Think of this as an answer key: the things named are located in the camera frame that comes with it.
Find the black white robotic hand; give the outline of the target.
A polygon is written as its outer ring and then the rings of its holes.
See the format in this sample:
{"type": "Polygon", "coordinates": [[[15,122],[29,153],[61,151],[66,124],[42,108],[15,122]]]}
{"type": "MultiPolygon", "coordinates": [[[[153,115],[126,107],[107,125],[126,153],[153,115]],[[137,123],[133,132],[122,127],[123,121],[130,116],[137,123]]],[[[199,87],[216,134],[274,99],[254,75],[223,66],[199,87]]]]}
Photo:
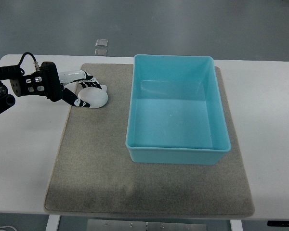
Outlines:
{"type": "Polygon", "coordinates": [[[88,103],[81,100],[78,97],[78,94],[75,94],[74,92],[66,88],[66,85],[76,82],[81,86],[80,90],[87,87],[101,88],[102,84],[100,84],[93,75],[83,70],[59,73],[57,72],[56,65],[53,62],[43,62],[39,69],[41,70],[43,67],[49,67],[53,70],[51,76],[54,77],[55,80],[58,80],[60,83],[62,100],[64,100],[71,106],[90,108],[90,105],[88,103]]]}

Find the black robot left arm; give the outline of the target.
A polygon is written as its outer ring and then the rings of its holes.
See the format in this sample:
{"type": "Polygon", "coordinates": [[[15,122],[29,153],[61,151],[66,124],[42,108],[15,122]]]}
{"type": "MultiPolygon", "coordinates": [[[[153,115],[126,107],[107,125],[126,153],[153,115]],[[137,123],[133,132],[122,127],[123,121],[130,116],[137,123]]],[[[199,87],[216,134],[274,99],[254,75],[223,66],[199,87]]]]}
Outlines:
{"type": "Polygon", "coordinates": [[[22,54],[16,65],[0,67],[0,114],[15,105],[15,96],[39,95],[48,99],[56,97],[57,81],[53,81],[54,64],[43,62],[39,65],[36,57],[30,53],[22,54]],[[31,56],[35,72],[26,75],[21,67],[25,57],[31,56]]]}

